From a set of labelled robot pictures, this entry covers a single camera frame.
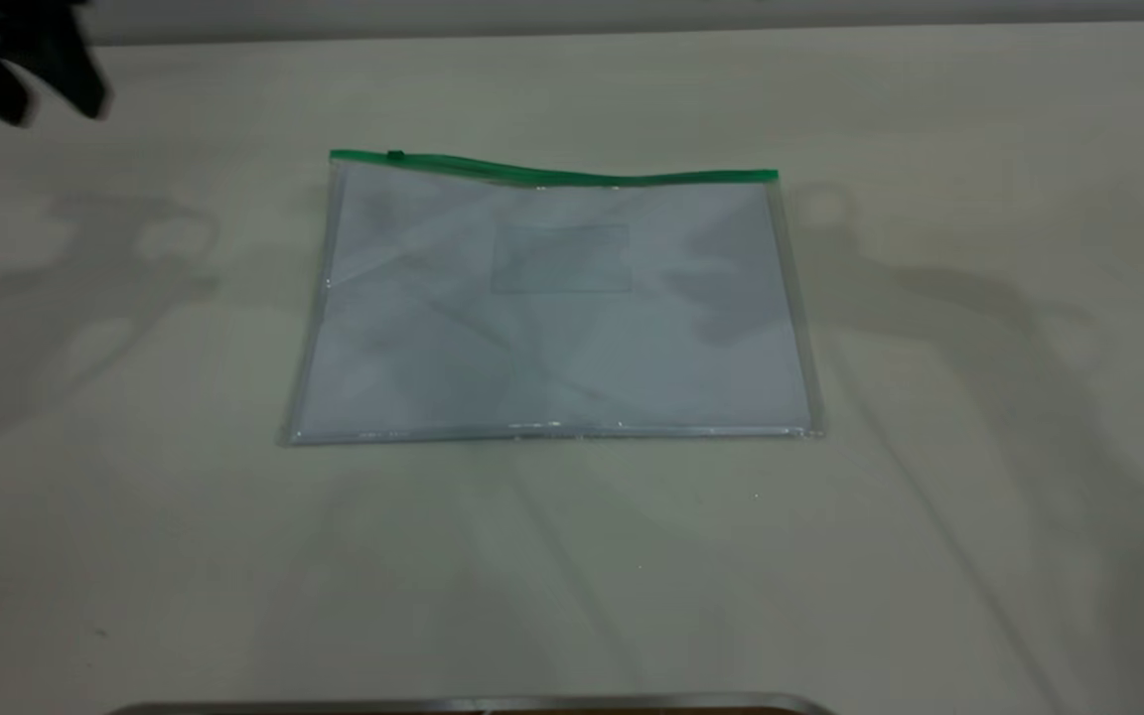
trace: plastic document bag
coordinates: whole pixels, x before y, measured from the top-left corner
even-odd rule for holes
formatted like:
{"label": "plastic document bag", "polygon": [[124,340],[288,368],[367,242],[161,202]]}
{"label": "plastic document bag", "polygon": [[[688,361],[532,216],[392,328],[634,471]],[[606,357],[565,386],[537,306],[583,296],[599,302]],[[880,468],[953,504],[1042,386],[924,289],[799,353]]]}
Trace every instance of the plastic document bag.
{"label": "plastic document bag", "polygon": [[331,162],[291,443],[815,434],[776,172]]}

